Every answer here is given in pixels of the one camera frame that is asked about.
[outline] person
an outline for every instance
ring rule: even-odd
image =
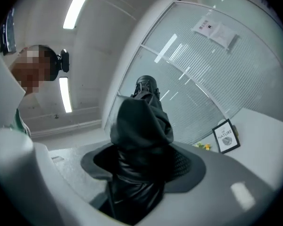
[[[140,77],[134,94],[125,97],[110,131],[117,147],[112,180],[117,220],[135,225],[162,200],[173,166],[173,130],[163,112],[155,79]]]
[[[51,48],[33,45],[21,50],[9,69],[27,96],[37,92],[45,81],[54,81],[57,78],[57,64],[58,57]],[[29,128],[21,119],[19,109],[16,109],[14,120],[9,127],[31,137]]]

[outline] white counter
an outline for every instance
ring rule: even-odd
[[[231,118],[231,123],[237,127],[241,146],[225,155],[236,159],[273,189],[279,189],[283,184],[283,122],[243,108]],[[218,152],[213,134],[201,142],[211,144],[211,150]]]

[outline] black picture frame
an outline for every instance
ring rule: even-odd
[[[227,150],[221,151],[221,150],[220,150],[220,145],[219,145],[218,140],[217,140],[217,136],[216,136],[215,130],[218,129],[219,127],[223,126],[224,124],[227,124],[227,123],[229,123],[229,125],[230,125],[230,127],[231,127],[231,129],[232,129],[232,132],[233,132],[233,134],[234,134],[234,137],[235,137],[235,139],[236,139],[236,141],[237,141],[237,145],[234,145],[234,146],[232,146],[231,148],[229,148],[229,149],[227,149]],[[225,120],[225,121],[222,122],[220,125],[214,127],[212,130],[213,130],[213,134],[214,134],[214,137],[215,137],[215,140],[216,140],[216,143],[217,143],[218,151],[219,151],[220,153],[225,154],[225,153],[230,152],[231,150],[234,150],[234,149],[236,149],[236,148],[238,148],[238,147],[241,146],[241,145],[240,145],[240,142],[239,142],[239,140],[238,140],[238,137],[237,137],[237,135],[236,135],[236,133],[235,133],[235,130],[234,130],[234,128],[233,128],[233,125],[232,125],[232,123],[231,123],[231,121],[230,121],[230,119]]]

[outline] framed sign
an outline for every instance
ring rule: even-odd
[[[240,146],[239,140],[229,119],[213,128],[213,133],[221,153],[227,153]]]

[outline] white ceiling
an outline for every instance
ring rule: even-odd
[[[99,99],[106,93],[117,60],[134,26],[155,0],[87,0],[73,30],[63,29],[72,0],[19,0],[15,5],[17,50],[49,45],[70,53],[69,77],[74,112],[66,114],[58,80],[26,96],[19,110],[31,131],[43,131],[100,120]],[[10,65],[16,55],[5,56]]]

